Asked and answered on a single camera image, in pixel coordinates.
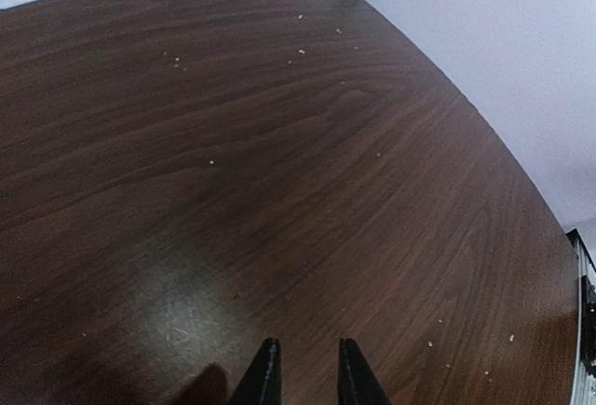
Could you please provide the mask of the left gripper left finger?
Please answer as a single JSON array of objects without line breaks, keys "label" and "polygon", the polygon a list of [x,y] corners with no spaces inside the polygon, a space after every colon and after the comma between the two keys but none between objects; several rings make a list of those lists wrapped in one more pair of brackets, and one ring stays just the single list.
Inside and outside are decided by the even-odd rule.
[{"label": "left gripper left finger", "polygon": [[281,346],[265,339],[234,390],[229,405],[279,405],[281,403]]}]

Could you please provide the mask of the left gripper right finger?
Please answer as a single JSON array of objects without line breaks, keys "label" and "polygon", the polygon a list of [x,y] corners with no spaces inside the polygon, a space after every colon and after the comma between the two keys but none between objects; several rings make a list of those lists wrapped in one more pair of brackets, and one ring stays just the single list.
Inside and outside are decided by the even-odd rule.
[{"label": "left gripper right finger", "polygon": [[337,400],[342,405],[389,405],[372,368],[353,339],[341,339],[338,352]]}]

